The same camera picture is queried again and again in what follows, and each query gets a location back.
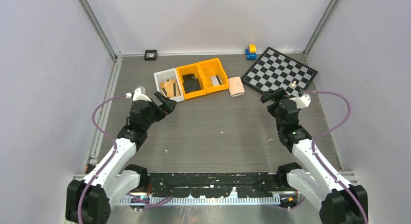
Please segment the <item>beige leather card holder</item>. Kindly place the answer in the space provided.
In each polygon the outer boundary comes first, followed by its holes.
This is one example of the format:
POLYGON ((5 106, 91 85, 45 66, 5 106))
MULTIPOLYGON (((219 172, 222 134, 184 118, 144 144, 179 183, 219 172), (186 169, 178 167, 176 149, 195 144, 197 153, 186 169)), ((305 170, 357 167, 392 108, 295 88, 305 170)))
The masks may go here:
POLYGON ((231 77, 228 79, 230 97, 241 96, 245 93, 241 77, 231 77))

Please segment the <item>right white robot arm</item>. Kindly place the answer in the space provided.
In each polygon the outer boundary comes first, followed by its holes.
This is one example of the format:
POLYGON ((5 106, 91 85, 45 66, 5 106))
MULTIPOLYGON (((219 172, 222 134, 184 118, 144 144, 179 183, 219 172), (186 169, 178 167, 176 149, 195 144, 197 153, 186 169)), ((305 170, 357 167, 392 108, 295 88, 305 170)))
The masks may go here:
POLYGON ((297 163, 282 165, 277 185, 282 190, 296 189, 319 212, 324 224, 367 224, 368 196, 361 185, 353 185, 320 152, 313 138, 300 125, 299 112, 311 103, 312 92, 291 98, 280 88, 262 93, 261 102, 272 100, 268 112, 276 120, 279 140, 308 169, 297 163))

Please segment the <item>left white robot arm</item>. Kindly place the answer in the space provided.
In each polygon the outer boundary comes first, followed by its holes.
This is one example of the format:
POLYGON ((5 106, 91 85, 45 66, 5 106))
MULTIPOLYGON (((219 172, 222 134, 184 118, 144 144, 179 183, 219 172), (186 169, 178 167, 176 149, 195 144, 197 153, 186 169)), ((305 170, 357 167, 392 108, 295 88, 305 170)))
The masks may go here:
POLYGON ((147 169, 127 161, 134 156, 148 137, 148 129, 171 114, 177 101, 155 92, 157 105, 138 87, 133 93, 121 95, 132 99, 126 124, 116 138, 106 133, 95 121, 94 126, 113 143, 109 153, 83 179, 73 179, 67 187, 65 218, 77 224, 105 224, 113 206, 131 190, 148 188, 147 169))

